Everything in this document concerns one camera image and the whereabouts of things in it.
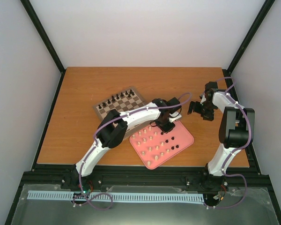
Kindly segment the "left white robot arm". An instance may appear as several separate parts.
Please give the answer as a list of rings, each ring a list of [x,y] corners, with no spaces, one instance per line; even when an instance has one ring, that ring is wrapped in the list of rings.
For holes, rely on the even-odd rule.
[[[175,119],[172,115],[181,109],[181,105],[176,97],[169,101],[156,98],[138,109],[126,112],[110,110],[93,135],[94,142],[90,149],[76,163],[76,173],[72,176],[72,184],[79,189],[86,187],[87,176],[92,173],[98,161],[108,150],[122,143],[130,128],[152,121],[164,133],[170,132],[175,127]]]

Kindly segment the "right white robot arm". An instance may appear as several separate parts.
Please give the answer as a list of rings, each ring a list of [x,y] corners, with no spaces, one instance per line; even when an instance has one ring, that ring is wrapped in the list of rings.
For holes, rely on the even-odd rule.
[[[204,120],[214,120],[214,110],[222,112],[219,128],[219,148],[206,164],[202,181],[219,180],[234,157],[253,141],[255,111],[240,105],[227,90],[218,88],[217,82],[208,82],[200,96],[201,101],[192,101],[188,114],[198,113]]]

